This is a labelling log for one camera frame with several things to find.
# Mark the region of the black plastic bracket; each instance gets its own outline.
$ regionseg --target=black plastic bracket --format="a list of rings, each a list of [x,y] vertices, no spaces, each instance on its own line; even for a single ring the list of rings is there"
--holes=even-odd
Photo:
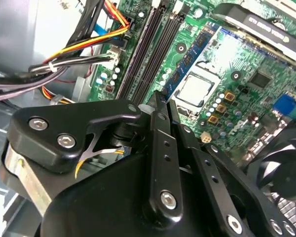
[[[211,232],[222,237],[254,237],[242,222],[212,157],[201,151],[193,131],[183,124],[176,125],[179,156],[189,165],[197,182],[200,195],[205,196],[204,205],[209,208],[208,226],[216,222]]]
[[[50,171],[63,173],[73,170],[82,156],[86,134],[95,134],[95,144],[108,125],[136,122],[140,115],[141,111],[128,100],[25,108],[12,116],[7,139],[20,155]],[[47,128],[32,129],[29,121],[34,118],[43,119]],[[73,137],[74,146],[60,146],[60,135]]]
[[[144,214],[157,227],[167,228],[183,216],[183,200],[177,142],[172,137],[163,95],[155,93],[157,106],[151,114],[148,138],[148,180]]]
[[[245,201],[248,224],[256,236],[291,237],[292,235],[284,227],[286,224],[291,227],[296,236],[294,225],[223,151],[211,143],[205,144],[203,149],[214,158],[216,166],[228,176],[230,183],[236,184],[236,189],[241,193],[241,199]]]
[[[177,109],[176,102],[174,100],[169,100],[168,104],[169,118],[172,124],[179,124],[180,117]]]

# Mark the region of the black ram slot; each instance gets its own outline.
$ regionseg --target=black ram slot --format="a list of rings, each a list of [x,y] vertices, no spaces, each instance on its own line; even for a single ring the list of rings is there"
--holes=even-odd
[[[132,85],[136,79],[138,71],[145,59],[149,46],[157,32],[158,26],[161,22],[163,13],[166,10],[167,2],[163,1],[159,8],[153,8],[149,14],[146,25],[138,40],[136,49],[134,50],[129,67],[122,80],[122,84],[117,92],[117,98],[127,98]]]
[[[158,73],[158,70],[163,62],[164,57],[166,56],[174,37],[177,35],[178,30],[180,28],[181,23],[184,21],[187,12],[183,12],[183,14],[175,15],[175,17],[169,18],[167,21],[162,34],[158,40],[156,48],[154,49],[147,66],[143,72],[141,80],[136,87],[136,91],[133,95],[132,101],[138,105],[140,104],[146,93],[148,92],[153,80]]]

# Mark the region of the green circuit board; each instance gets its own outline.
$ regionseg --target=green circuit board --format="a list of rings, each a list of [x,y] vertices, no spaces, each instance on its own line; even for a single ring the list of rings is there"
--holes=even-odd
[[[163,89],[167,79],[184,57],[185,52],[192,45],[206,22],[209,20],[217,22],[211,18],[211,12],[222,2],[240,4],[265,19],[277,19],[278,22],[285,27],[287,32],[296,36],[296,22],[277,13],[260,0],[185,0],[184,3],[190,6],[189,14],[185,22],[182,23],[178,34],[169,48],[159,72],[146,95],[145,102],[155,90]],[[145,15],[147,15],[149,9],[150,2],[148,0],[122,0],[120,2],[119,10],[123,14],[132,17],[135,22],[134,29],[129,33],[131,36],[130,41],[125,51],[120,55],[120,64],[118,67],[121,68],[121,72],[118,74],[118,79],[115,80],[113,90],[107,92],[106,88],[111,80],[113,72],[103,66],[99,66],[94,75],[94,83],[89,95],[89,101],[109,100],[116,97],[123,74],[127,69],[132,52],[145,24],[144,19],[140,18],[138,14],[139,12],[144,12]],[[201,17],[198,17],[196,12],[200,9],[203,14]],[[168,15],[162,20],[160,30],[155,36],[154,43],[156,43],[156,39],[167,17]],[[153,50],[154,43],[148,51],[147,60]],[[178,47],[182,45],[184,50],[179,50]],[[206,68],[219,76],[221,82],[212,97],[204,105],[200,114],[188,116],[180,114],[181,122],[191,127],[197,137],[204,131],[210,133],[212,141],[226,152],[229,152],[232,157],[241,157],[248,144],[257,139],[261,126],[247,123],[242,126],[241,129],[230,135],[230,131],[234,128],[234,126],[230,126],[230,124],[236,125],[239,121],[245,121],[252,112],[256,113],[259,117],[264,114],[271,115],[272,105],[281,95],[286,92],[291,92],[296,95],[296,69],[256,50],[252,46],[243,43],[240,39],[235,39],[222,30],[217,34],[216,39],[211,41],[211,44],[202,54],[202,62]],[[249,80],[257,71],[270,79],[270,82],[263,89],[251,87],[249,85]],[[240,77],[237,80],[232,79],[233,72],[240,73]],[[95,83],[95,80],[100,77],[101,73],[106,73],[108,78],[104,80],[103,84],[98,85]],[[239,89],[240,86],[246,87],[248,92],[241,92]],[[208,122],[206,113],[219,98],[219,94],[225,93],[226,91],[233,94],[235,96],[234,99],[232,102],[222,101],[222,105],[226,107],[226,110],[223,113],[214,113],[219,119],[215,124]]]

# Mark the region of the fan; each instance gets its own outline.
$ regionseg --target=fan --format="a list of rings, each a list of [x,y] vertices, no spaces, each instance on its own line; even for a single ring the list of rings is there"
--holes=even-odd
[[[291,121],[247,166],[247,175],[275,205],[293,202],[296,215],[296,121]]]

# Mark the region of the motherboard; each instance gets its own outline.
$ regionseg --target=motherboard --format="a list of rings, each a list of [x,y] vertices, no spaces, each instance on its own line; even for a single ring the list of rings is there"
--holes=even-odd
[[[285,124],[274,104],[296,101],[296,11],[285,7],[296,0],[121,0],[130,30],[103,48],[116,60],[97,68],[88,100],[162,91],[200,142],[249,160]]]

